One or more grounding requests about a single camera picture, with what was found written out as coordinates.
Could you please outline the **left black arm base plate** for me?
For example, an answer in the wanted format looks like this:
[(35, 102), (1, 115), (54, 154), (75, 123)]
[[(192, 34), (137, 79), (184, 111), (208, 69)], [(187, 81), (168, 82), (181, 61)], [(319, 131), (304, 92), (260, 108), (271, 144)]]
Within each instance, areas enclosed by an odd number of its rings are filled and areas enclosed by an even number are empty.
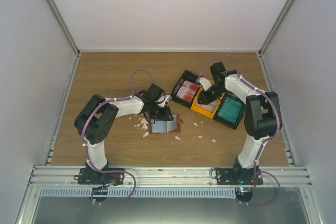
[(101, 173), (87, 166), (81, 168), (79, 174), (74, 176), (74, 180), (79, 185), (93, 185), (93, 196), (89, 197), (98, 203), (102, 203), (107, 199), (110, 187), (122, 185), (124, 180), (125, 169), (123, 168), (105, 167), (103, 171), (108, 171), (109, 173)]

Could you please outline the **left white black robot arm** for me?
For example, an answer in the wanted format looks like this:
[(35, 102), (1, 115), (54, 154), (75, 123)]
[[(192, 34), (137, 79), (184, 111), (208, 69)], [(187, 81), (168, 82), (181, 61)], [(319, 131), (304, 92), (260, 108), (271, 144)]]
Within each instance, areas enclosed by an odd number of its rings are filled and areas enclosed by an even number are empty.
[(142, 114), (149, 124), (173, 121), (169, 107), (171, 100), (172, 97), (156, 84), (123, 98), (108, 99), (98, 94), (91, 97), (76, 117), (74, 126), (83, 140), (86, 164), (91, 168), (90, 178), (96, 184), (103, 184), (108, 179), (104, 141), (115, 119)]

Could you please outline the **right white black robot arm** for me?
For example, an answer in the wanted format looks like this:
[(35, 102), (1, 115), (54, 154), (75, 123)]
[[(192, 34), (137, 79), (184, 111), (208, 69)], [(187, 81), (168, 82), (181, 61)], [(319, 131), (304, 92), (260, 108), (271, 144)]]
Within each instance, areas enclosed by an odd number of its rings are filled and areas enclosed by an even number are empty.
[(197, 83), (203, 91), (199, 94), (200, 104), (209, 104), (222, 94), (232, 94), (245, 104), (244, 127), (247, 138), (233, 166), (233, 180), (240, 185), (247, 183), (257, 173), (259, 159), (267, 143), (275, 138), (282, 128), (278, 94), (261, 90), (247, 81), (236, 70), (228, 71), (217, 62), (210, 67), (214, 83), (202, 73)]

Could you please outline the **brown leather card holder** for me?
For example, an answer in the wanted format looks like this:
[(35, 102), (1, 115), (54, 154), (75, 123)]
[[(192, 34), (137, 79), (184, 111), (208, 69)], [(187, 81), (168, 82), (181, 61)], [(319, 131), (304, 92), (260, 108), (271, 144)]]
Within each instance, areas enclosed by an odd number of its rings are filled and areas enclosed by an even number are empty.
[(180, 118), (179, 114), (173, 114), (172, 121), (156, 121), (151, 119), (149, 132), (152, 134), (179, 133), (181, 132), (182, 124), (183, 120)]

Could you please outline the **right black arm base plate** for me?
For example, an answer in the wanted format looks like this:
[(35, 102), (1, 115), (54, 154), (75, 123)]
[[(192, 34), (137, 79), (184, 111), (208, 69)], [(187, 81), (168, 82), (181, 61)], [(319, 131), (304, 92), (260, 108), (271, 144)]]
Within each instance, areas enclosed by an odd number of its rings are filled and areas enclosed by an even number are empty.
[(255, 176), (254, 169), (214, 167), (209, 175), (217, 185), (235, 186), (235, 196), (240, 204), (250, 204), (257, 185), (263, 184), (262, 175)]

